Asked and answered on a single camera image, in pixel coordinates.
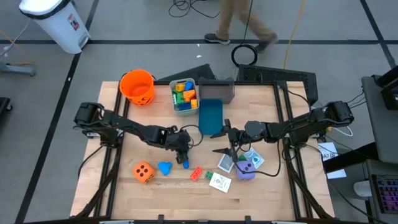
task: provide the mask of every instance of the wooden tabletop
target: wooden tabletop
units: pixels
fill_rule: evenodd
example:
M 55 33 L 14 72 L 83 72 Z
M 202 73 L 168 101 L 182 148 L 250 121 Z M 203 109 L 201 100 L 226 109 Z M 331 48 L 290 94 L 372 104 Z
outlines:
M 104 82 L 98 102 L 106 109 L 113 110 L 117 93 L 117 82 Z M 288 82 L 290 91 L 305 96 L 302 82 Z M 280 91 L 282 107 L 283 93 Z M 290 94 L 294 116 L 308 113 L 308 105 L 303 99 Z M 232 127 L 244 129 L 249 120 L 278 122 L 273 87 L 271 86 L 235 86 L 235 97 L 231 104 L 224 105 L 224 118 L 229 118 Z M 155 99 L 147 106 L 130 104 L 128 118 L 141 124 L 155 124 L 169 127 L 181 127 L 186 124 L 198 124 L 198 116 L 178 117 L 173 111 L 172 97 L 168 85 L 155 86 Z M 195 128 L 188 128 L 197 142 L 200 134 Z M 318 147 L 315 140 L 309 145 Z M 99 139 L 89 139 L 85 157 L 99 146 Z M 234 169 L 228 174 L 217 168 L 222 154 L 213 149 L 229 147 L 228 137 L 210 139 L 205 136 L 203 142 L 190 150 L 190 168 L 184 169 L 175 161 L 175 152 L 148 146 L 138 137 L 126 134 L 119 168 L 119 177 L 114 198 L 113 219 L 155 220 L 164 214 L 166 220 L 242 220 L 250 215 L 252 220 L 294 220 L 294 211 L 290 194 L 286 164 L 277 177 L 256 174 L 252 180 L 240 181 Z M 274 174 L 278 168 L 276 144 L 264 141 L 252 144 L 252 147 L 264 158 L 259 170 Z M 73 201 L 71 215 L 80 212 L 96 192 L 104 161 L 105 150 L 90 159 L 83 167 Z M 330 215 L 334 215 L 330 194 L 318 151 L 305 147 L 301 149 L 308 189 L 318 203 Z M 132 168 L 139 161 L 147 161 L 156 171 L 156 177 L 148 184 L 140 184 L 132 174 Z M 173 163 L 172 171 L 164 176 L 157 164 L 160 161 Z M 196 167 L 204 172 L 198 181 L 193 182 L 190 174 Z M 212 171 L 232 179 L 228 193 L 209 186 L 205 172 Z M 297 187 L 302 216 L 305 216 L 302 194 Z M 101 214 L 105 213 L 103 203 Z

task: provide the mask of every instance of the person's leg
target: person's leg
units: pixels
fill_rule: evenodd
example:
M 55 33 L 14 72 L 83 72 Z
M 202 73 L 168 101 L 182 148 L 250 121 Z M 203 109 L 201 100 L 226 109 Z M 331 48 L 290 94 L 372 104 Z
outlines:
M 235 0 L 220 0 L 220 23 L 215 34 L 206 34 L 205 40 L 229 44 L 229 25 L 234 14 Z
M 239 19 L 246 25 L 249 17 L 251 0 L 238 0 L 236 9 L 238 11 Z M 268 29 L 253 13 L 250 13 L 249 28 L 252 32 L 258 36 L 260 43 L 256 46 L 258 52 L 263 52 L 265 48 L 277 41 L 277 34 L 272 30 Z

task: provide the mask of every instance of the concrete floor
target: concrete floor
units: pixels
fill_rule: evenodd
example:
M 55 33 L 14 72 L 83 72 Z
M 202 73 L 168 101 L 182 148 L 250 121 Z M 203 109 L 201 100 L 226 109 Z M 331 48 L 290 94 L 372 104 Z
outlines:
M 387 49 L 397 59 L 398 45 L 394 43 L 398 43 L 398 31 L 394 27 L 398 20 L 395 13 L 398 2 L 366 2 L 382 37 L 392 44 Z M 203 34 L 216 30 L 218 18 L 209 19 L 195 11 L 190 11 L 184 18 L 173 18 L 167 12 L 171 3 L 171 0 L 76 0 L 76 9 L 83 21 L 88 20 L 90 10 L 95 13 L 92 23 L 89 22 L 93 40 L 137 41 L 89 44 L 85 47 L 78 60 L 26 222 L 69 216 L 77 183 L 76 173 L 86 146 L 86 139 L 72 130 L 72 120 L 82 101 L 97 100 L 101 82 L 119 80 L 124 72 L 135 68 L 146 69 L 156 78 L 162 78 L 204 63 L 211 65 L 218 78 L 236 78 L 238 69 L 230 60 L 230 52 L 236 45 L 202 44 L 200 41 Z M 281 42 L 286 43 L 300 4 L 299 0 L 255 1 L 253 8 L 279 34 Z M 14 0 L 0 3 L 0 29 L 11 37 L 18 34 L 26 21 L 17 6 L 18 2 Z M 219 10 L 215 0 L 198 2 L 195 6 L 210 15 Z M 234 19 L 230 38 L 242 39 L 243 34 L 244 25 Z M 255 38 L 248 32 L 247 39 Z M 319 102 L 322 104 L 352 99 L 361 92 L 361 77 L 382 75 L 391 68 L 361 1 L 307 0 L 294 39 L 323 40 L 294 43 L 287 64 L 288 69 L 317 74 Z M 38 73 L 36 77 L 0 75 L 0 96 L 10 97 L 14 105 L 0 132 L 0 176 L 3 177 L 0 182 L 0 223 L 13 223 L 16 219 L 74 57 L 51 42 L 45 44 L 50 37 L 34 22 L 31 22 L 21 40 L 27 40 L 21 46 L 34 58 Z M 141 40 L 156 41 L 145 44 Z M 178 44 L 177 40 L 192 41 L 191 44 Z M 6 45 L 7 42 L 0 37 L 0 51 Z M 286 46 L 276 44 L 267 49 L 265 54 L 259 55 L 257 65 L 282 68 Z M 237 53 L 237 60 L 241 63 L 250 62 L 251 57 L 245 50 Z M 27 61 L 15 47 L 0 60 L 9 63 Z M 356 119 L 351 125 L 354 137 L 348 138 L 339 133 L 331 133 L 330 136 L 356 148 L 372 142 L 373 134 L 366 105 L 353 109 L 353 113 Z M 347 173 L 347 178 L 334 180 L 333 183 L 350 188 L 354 180 L 363 175 L 361 166 L 347 170 Z M 331 196 L 337 217 L 367 221 L 333 191 Z M 365 210 L 363 201 L 350 200 Z

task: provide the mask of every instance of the red lego brick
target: red lego brick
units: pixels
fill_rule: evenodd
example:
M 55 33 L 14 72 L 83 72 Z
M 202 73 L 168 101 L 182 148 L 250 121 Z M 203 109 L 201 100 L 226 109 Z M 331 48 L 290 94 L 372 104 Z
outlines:
M 193 173 L 191 174 L 191 179 L 193 180 L 193 181 L 197 181 L 198 180 L 198 178 L 200 177 L 200 174 L 203 172 L 203 169 L 201 168 L 201 167 L 197 167 L 194 171 L 193 171 Z

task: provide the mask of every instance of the orange bucket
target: orange bucket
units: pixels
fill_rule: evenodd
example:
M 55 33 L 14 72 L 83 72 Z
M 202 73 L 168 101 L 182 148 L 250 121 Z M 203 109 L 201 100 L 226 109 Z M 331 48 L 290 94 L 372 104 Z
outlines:
M 132 70 L 120 81 L 120 91 L 131 103 L 147 105 L 155 98 L 154 79 L 143 69 Z

